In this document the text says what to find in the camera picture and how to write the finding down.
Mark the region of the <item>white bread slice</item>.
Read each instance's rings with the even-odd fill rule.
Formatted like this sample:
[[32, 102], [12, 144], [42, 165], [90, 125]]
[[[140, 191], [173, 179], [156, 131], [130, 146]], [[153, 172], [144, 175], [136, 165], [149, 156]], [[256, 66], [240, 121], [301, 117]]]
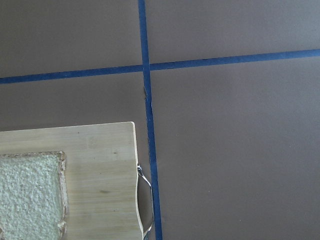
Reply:
[[68, 195], [63, 151], [0, 156], [0, 238], [61, 240]]

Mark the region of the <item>bamboo cutting board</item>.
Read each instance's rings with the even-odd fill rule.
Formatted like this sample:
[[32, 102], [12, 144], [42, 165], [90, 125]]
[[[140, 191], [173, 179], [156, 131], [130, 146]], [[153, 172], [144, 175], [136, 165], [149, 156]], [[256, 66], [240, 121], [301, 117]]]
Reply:
[[0, 151], [65, 153], [65, 239], [143, 239], [133, 122], [3, 131]]

